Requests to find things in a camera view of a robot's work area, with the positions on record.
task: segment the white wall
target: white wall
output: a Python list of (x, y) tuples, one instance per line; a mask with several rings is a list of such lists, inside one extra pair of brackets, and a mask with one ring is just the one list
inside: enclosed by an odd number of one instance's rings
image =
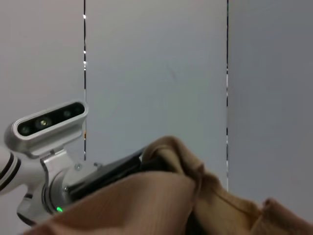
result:
[(87, 160), (180, 137), (226, 185), (226, 1), (87, 1)]
[[(82, 14), (82, 0), (1, 2), (0, 133), (21, 117), (84, 99)], [(69, 151), (83, 159), (83, 148), (81, 139)], [(16, 216), (25, 193), (26, 188), (19, 187), (0, 197), (1, 234), (13, 235), (27, 228)]]
[(311, 0), (229, 3), (229, 189), (313, 221)]

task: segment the crumpled fabric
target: crumpled fabric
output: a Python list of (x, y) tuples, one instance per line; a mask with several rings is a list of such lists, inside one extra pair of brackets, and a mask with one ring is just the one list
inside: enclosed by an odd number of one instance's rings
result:
[(142, 161), (156, 157), (163, 158), (171, 172), (130, 175), (24, 234), (313, 234), (312, 224), (274, 199), (268, 199), (261, 208), (227, 192), (219, 179), (206, 171), (203, 162), (176, 137), (167, 136), (151, 143)]

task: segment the ribbed knit fabric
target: ribbed knit fabric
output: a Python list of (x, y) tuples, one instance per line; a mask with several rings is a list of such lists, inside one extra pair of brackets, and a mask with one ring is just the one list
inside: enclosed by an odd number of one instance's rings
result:
[(150, 144), (142, 161), (154, 157), (162, 157), (173, 173), (131, 175), (25, 234), (181, 235), (191, 212), (208, 235), (313, 234), (311, 224), (273, 199), (260, 209), (228, 193), (178, 138), (163, 137)]

